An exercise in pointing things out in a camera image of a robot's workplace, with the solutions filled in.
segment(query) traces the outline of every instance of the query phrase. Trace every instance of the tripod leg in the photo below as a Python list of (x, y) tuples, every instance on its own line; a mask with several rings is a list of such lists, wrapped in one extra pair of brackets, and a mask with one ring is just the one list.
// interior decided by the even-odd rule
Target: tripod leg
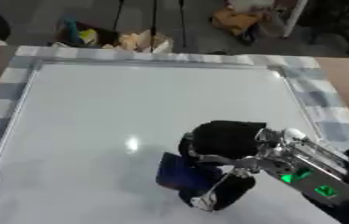
[(179, 0), (179, 9), (181, 11), (181, 26), (182, 26), (182, 45), (186, 47), (186, 27), (185, 27), (185, 14), (184, 14), (184, 3), (185, 0)]
[(118, 20), (120, 19), (124, 2), (125, 2), (125, 0), (120, 0), (120, 5), (118, 6), (117, 15), (115, 16), (115, 23), (113, 24), (113, 31), (117, 30)]
[(151, 26), (151, 40), (150, 40), (150, 47), (151, 47), (151, 53), (154, 52), (154, 44), (155, 44), (155, 36), (157, 35), (157, 0), (153, 0), (153, 11), (152, 11), (152, 26)]

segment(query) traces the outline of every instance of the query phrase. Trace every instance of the yellow object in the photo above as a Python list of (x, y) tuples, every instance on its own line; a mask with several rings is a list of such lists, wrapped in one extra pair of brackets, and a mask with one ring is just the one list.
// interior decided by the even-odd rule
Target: yellow object
[(98, 33), (94, 29), (79, 32), (79, 38), (83, 40), (86, 45), (94, 46), (98, 43)]
[(212, 24), (214, 27), (227, 30), (238, 36), (247, 30), (251, 25), (262, 20), (264, 12), (236, 13), (234, 10), (224, 8), (213, 13)]

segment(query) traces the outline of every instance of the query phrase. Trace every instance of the glossy white surface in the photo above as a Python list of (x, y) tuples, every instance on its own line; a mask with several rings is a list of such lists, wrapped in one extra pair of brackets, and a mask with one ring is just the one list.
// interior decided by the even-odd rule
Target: glossy white surface
[(163, 152), (219, 119), (314, 136), (269, 70), (43, 66), (0, 158), (0, 224), (336, 223), (266, 174), (219, 213), (157, 185)]

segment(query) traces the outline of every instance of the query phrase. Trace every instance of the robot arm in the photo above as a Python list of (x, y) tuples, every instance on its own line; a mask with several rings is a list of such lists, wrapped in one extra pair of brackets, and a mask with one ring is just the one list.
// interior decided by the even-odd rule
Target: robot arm
[[(297, 129), (275, 131), (266, 128), (265, 123), (210, 122), (187, 133), (179, 151), (191, 165), (233, 167), (210, 191), (191, 198), (192, 205), (207, 211), (219, 210), (215, 207), (220, 202), (219, 188), (227, 185), (227, 179), (236, 177), (232, 183), (236, 181), (241, 192), (239, 198), (248, 190), (242, 182), (252, 187), (251, 176), (259, 171), (297, 189), (323, 207), (349, 204), (349, 157), (336, 155)], [(233, 203), (230, 199), (223, 200), (228, 205)]]

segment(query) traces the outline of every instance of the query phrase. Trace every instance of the gray carpet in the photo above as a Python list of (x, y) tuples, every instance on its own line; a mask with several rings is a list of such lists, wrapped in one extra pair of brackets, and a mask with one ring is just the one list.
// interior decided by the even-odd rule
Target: gray carpet
[[(125, 0), (118, 25), (120, 32), (141, 32), (150, 28), (152, 0)], [(185, 0), (187, 26), (186, 48), (182, 34), (178, 0), (160, 0), (157, 28), (175, 40), (176, 53), (281, 54), (347, 57), (346, 43), (335, 35), (324, 35), (317, 45), (307, 45), (308, 29), (297, 27), (288, 39), (259, 38), (252, 46), (241, 45), (232, 36), (208, 23), (223, 0)], [(45, 46), (52, 41), (57, 21), (62, 17), (110, 29), (114, 23), (118, 0), (0, 0), (0, 14), (9, 22), (10, 45)]]

